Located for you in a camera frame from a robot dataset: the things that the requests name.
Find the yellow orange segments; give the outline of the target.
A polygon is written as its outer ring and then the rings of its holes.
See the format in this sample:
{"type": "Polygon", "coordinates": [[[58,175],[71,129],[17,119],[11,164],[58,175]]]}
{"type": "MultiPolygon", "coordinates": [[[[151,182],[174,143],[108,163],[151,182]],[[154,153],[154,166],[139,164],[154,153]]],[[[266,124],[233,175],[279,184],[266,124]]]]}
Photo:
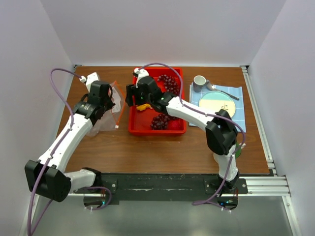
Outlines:
{"type": "Polygon", "coordinates": [[[146,109],[152,109],[150,104],[143,104],[143,105],[139,105],[136,107],[136,110],[142,112],[145,111],[146,109]]]}

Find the clear zip top bag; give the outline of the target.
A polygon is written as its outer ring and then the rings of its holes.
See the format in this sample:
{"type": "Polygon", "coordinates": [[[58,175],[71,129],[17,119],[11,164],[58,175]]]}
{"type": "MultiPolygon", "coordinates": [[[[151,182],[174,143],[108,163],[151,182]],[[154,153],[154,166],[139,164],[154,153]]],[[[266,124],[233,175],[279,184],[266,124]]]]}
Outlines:
{"type": "Polygon", "coordinates": [[[95,136],[102,131],[114,131],[119,128],[119,123],[122,118],[122,114],[125,109],[125,94],[122,91],[117,81],[111,84],[113,90],[112,102],[115,104],[114,107],[106,111],[104,115],[98,120],[93,128],[87,133],[87,136],[95,136]]]}

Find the dark purple grape bunch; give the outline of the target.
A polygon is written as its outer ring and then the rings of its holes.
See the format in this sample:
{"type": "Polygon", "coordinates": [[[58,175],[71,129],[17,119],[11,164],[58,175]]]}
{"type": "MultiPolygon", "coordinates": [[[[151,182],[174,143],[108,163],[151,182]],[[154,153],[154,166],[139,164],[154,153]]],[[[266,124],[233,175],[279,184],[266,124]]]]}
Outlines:
{"type": "Polygon", "coordinates": [[[152,130],[167,130],[168,123],[171,121],[171,117],[165,114],[159,114],[153,117],[151,121],[152,130]]]}

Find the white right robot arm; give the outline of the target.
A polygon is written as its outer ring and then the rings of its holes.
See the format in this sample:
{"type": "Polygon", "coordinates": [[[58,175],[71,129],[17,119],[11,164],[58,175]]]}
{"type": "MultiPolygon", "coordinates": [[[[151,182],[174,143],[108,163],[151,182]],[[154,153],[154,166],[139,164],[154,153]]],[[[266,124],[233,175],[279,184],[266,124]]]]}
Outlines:
{"type": "Polygon", "coordinates": [[[149,104],[156,112],[191,122],[205,131],[208,148],[219,165],[221,191],[231,193],[237,187],[239,171],[235,154],[240,147],[236,124],[227,111],[203,111],[171,92],[163,92],[151,76],[126,86],[126,103],[130,107],[149,104]]]}

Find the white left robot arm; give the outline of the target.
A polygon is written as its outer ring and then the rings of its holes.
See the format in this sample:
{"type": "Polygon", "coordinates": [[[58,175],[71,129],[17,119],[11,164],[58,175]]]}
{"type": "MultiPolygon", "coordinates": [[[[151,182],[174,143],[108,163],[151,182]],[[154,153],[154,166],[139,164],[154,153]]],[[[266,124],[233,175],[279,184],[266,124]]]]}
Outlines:
{"type": "Polygon", "coordinates": [[[40,195],[56,202],[62,202],[69,193],[86,188],[91,193],[102,187],[101,174],[91,168],[66,173],[70,157],[84,136],[114,107],[113,90],[108,82],[94,81],[89,93],[82,96],[74,106],[69,120],[53,142],[37,161],[29,160],[25,173],[32,195],[40,195]]]}

